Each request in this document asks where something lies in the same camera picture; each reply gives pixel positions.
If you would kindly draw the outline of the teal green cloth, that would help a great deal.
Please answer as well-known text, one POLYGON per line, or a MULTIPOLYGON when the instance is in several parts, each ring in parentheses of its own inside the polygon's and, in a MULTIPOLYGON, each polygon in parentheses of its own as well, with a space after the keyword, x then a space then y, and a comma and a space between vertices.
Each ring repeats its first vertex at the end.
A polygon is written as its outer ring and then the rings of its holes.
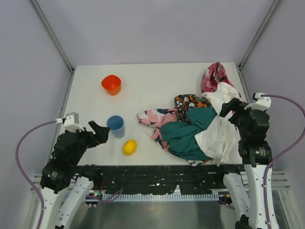
POLYGON ((195 107, 185 114, 186 121, 167 122, 160 128, 163 141, 169 145, 168 151, 184 160, 209 160, 195 135, 207 130, 217 115, 216 111, 211 107, 195 107))

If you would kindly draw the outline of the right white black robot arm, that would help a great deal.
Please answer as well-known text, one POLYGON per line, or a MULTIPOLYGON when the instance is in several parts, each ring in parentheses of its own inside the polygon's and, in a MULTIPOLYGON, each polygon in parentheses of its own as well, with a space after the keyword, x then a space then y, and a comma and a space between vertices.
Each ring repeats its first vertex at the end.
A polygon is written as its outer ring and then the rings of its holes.
POLYGON ((245 188, 240 172, 224 170, 223 183, 233 202, 236 229, 279 228, 272 196, 272 151, 266 141, 269 115, 265 112, 271 100, 257 99, 247 104, 238 98, 222 105, 221 117, 233 112, 229 122, 239 131, 238 152, 247 175, 245 188))

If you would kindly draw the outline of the pink navy white patterned cloth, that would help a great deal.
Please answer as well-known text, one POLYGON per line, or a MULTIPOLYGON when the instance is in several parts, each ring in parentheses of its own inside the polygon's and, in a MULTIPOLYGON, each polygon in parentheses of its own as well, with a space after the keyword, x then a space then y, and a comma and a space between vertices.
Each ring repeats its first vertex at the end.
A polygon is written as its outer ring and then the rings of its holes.
POLYGON ((169 145, 163 140, 161 127, 167 122, 177 122, 177 109, 150 109, 138 113, 137 121, 142 125, 145 134, 151 138, 158 146, 168 150, 169 145))

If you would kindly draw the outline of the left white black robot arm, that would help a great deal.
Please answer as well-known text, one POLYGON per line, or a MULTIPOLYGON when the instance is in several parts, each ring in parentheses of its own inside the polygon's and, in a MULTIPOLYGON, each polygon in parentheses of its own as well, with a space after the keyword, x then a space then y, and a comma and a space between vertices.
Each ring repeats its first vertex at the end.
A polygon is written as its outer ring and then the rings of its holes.
POLYGON ((86 195, 94 185, 102 182, 97 166, 77 167, 87 149, 108 140, 108 127, 99 126, 94 121, 89 125, 92 131, 73 121, 63 121, 65 131, 58 136, 53 157, 42 170, 42 229, 68 229, 86 195))

